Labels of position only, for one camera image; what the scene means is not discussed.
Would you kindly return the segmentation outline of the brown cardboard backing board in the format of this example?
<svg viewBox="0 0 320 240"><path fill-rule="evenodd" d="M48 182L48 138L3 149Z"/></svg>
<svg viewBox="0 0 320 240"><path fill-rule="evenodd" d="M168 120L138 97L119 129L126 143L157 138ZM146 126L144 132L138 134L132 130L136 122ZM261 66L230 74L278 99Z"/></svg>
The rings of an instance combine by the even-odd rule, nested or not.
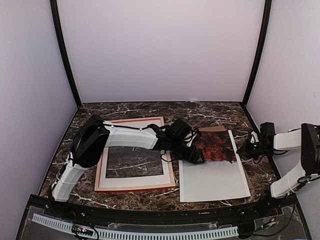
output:
<svg viewBox="0 0 320 240"><path fill-rule="evenodd" d="M211 126L211 127L200 128L199 131L200 132L223 132L223 131L226 131L226 129L223 125L221 125L221 126ZM242 166L243 166L244 174L245 174L245 177L246 177L246 180L248 183L248 187L250 190L252 190L254 188L254 186L249 178L249 175L248 175L244 165L242 165Z"/></svg>

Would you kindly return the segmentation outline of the red forest photo print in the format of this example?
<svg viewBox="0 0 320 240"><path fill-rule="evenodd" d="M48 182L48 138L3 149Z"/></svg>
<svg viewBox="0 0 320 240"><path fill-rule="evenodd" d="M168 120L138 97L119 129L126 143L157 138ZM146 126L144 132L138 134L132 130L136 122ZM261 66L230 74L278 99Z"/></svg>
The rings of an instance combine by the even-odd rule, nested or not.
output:
<svg viewBox="0 0 320 240"><path fill-rule="evenodd" d="M181 203L224 201L251 196L231 130L203 131L193 144L205 162L179 162Z"/></svg>

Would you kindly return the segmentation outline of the clear acrylic sheet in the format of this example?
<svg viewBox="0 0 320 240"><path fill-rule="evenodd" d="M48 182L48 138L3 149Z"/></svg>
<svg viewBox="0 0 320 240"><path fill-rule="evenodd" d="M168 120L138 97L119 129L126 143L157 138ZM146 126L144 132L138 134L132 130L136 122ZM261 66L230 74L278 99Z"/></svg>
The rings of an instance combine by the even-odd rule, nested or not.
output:
<svg viewBox="0 0 320 240"><path fill-rule="evenodd" d="M108 149L105 177L136 178L163 175L159 151L139 147L114 146Z"/></svg>

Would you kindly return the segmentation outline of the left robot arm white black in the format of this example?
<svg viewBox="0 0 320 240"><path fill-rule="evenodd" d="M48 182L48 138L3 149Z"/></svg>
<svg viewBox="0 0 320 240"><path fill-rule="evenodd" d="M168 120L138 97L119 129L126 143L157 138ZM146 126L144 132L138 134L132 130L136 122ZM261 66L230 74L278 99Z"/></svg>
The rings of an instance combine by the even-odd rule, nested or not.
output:
<svg viewBox="0 0 320 240"><path fill-rule="evenodd" d="M48 197L53 199L50 208L60 218L69 216L71 208L65 202L82 174L98 164L105 148L136 147L163 151L178 160L197 165L205 163L203 151L193 145L200 136L199 129L191 128L181 118L171 125L128 126L92 115L74 136L64 165L48 190Z"/></svg>

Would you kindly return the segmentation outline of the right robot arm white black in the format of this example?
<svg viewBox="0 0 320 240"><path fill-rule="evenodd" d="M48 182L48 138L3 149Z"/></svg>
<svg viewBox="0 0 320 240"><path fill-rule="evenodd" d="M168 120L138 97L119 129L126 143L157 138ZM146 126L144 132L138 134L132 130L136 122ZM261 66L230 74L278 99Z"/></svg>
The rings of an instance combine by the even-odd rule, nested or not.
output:
<svg viewBox="0 0 320 240"><path fill-rule="evenodd" d="M263 157L281 156L292 150L300 151L299 161L269 187L271 198L282 199L320 178L320 126L302 123L299 128L276 133L274 123L264 122L258 133L248 133L236 153L258 164Z"/></svg>

